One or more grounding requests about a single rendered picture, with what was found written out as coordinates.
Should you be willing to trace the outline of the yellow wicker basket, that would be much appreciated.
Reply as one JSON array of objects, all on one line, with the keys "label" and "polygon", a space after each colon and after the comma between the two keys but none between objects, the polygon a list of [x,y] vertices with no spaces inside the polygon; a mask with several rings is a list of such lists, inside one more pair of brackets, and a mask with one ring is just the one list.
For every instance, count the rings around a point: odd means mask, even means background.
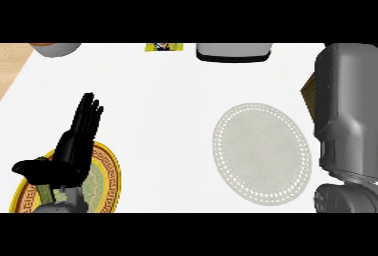
[{"label": "yellow wicker basket", "polygon": [[316,107],[316,78],[310,76],[302,88],[301,95],[305,102],[307,110],[310,116],[314,116],[314,107]]}]

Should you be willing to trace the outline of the grey appliance with black base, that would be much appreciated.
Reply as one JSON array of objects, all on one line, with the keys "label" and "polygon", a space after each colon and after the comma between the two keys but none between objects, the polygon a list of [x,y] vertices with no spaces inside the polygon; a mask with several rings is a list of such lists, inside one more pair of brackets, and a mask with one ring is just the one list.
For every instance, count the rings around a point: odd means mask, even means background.
[{"label": "grey appliance with black base", "polygon": [[270,56],[271,43],[197,43],[196,57],[220,63],[262,62]]}]

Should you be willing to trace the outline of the grey oval placemat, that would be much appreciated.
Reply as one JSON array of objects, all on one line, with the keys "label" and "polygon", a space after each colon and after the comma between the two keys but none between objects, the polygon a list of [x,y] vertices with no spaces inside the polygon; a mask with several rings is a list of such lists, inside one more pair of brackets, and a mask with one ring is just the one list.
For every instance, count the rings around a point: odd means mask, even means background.
[{"label": "grey oval placemat", "polygon": [[288,115],[261,103],[223,114],[212,132],[212,157],[220,176],[249,202],[282,205],[301,195],[311,175],[311,154]]}]

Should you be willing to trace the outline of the yellow printed box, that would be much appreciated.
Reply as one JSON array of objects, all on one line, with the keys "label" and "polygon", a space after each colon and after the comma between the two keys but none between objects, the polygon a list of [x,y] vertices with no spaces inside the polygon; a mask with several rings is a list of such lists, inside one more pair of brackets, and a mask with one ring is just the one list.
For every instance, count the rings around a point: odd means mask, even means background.
[{"label": "yellow printed box", "polygon": [[146,52],[181,51],[181,50],[183,50],[181,43],[147,43],[144,47]]}]

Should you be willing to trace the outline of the grey round pot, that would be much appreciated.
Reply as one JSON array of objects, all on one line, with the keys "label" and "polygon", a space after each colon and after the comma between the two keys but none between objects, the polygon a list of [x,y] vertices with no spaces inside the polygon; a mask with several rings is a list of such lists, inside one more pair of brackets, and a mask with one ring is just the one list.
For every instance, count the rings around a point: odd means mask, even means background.
[{"label": "grey round pot", "polygon": [[41,43],[32,44],[31,47],[44,57],[62,57],[70,54],[79,47],[79,43]]}]

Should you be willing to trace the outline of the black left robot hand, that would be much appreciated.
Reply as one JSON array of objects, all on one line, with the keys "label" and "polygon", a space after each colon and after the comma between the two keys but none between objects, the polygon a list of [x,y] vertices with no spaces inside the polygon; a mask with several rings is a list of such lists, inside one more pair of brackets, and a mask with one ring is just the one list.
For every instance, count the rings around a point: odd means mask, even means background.
[{"label": "black left robot hand", "polygon": [[53,188],[79,186],[91,165],[94,137],[103,107],[93,93],[82,95],[69,130],[62,134],[50,160],[19,161],[11,171],[20,174],[31,185]]}]

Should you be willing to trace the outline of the round yellow patterned plate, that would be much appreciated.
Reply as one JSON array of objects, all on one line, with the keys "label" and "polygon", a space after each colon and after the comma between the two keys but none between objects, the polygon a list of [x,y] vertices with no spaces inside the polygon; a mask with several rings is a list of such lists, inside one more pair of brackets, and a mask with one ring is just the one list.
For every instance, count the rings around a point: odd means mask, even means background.
[{"label": "round yellow patterned plate", "polygon": [[[94,143],[91,153],[91,167],[82,183],[84,201],[88,213],[112,213],[121,194],[121,168],[110,149],[99,142]],[[10,213],[31,213],[41,205],[37,188],[20,180],[11,203]]]}]

